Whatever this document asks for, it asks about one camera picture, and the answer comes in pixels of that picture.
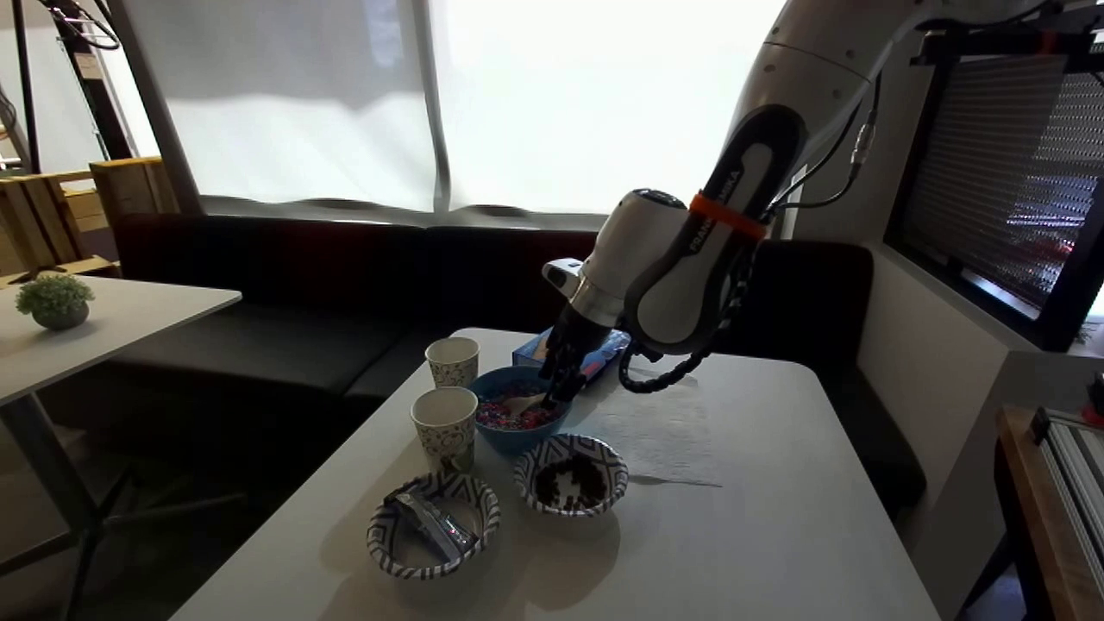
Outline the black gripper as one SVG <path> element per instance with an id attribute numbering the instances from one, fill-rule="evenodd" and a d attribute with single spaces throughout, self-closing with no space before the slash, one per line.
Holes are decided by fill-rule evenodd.
<path id="1" fill-rule="evenodd" d="M 566 308 L 545 337 L 540 380 L 550 384 L 550 403 L 570 403 L 582 385 L 582 360 L 608 337 L 605 324 Z"/>

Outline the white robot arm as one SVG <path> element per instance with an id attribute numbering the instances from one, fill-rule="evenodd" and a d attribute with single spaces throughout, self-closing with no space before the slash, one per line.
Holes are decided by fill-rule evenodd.
<path id="1" fill-rule="evenodd" d="M 689 204 L 663 191 L 632 191 L 605 222 L 585 257 L 552 257 L 566 295 L 545 337 L 545 398 L 570 403 L 582 360 L 622 329 L 617 360 L 632 393 L 655 393 L 695 372 L 741 302 L 741 280 L 798 185 L 795 169 L 824 135 L 860 110 L 912 32 L 938 54 L 1082 54 L 1089 7 L 1034 7 L 968 21 L 961 0 L 784 0 L 741 82 L 734 120 L 715 169 Z"/>

